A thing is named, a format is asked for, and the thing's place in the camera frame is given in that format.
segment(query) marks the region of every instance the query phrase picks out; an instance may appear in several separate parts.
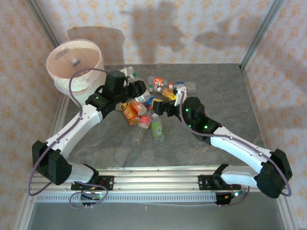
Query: white bucket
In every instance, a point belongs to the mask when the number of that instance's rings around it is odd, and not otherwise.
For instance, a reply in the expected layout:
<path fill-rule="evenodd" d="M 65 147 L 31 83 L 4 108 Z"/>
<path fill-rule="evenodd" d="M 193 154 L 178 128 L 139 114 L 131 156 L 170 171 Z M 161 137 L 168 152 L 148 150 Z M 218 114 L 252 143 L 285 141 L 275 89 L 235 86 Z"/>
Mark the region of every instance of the white bucket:
<path fill-rule="evenodd" d="M 71 63 L 71 60 L 74 58 L 77 58 L 86 67 L 98 69 L 105 68 L 101 51 L 94 42 L 78 39 L 63 43 L 55 48 L 47 58 L 47 71 L 54 80 L 56 88 L 70 98 L 69 80 L 76 72 L 76 69 Z M 105 84 L 105 80 L 106 74 L 104 72 L 91 70 L 72 80 L 72 93 L 83 106 L 85 105 L 86 99 L 93 94 L 100 85 Z"/>

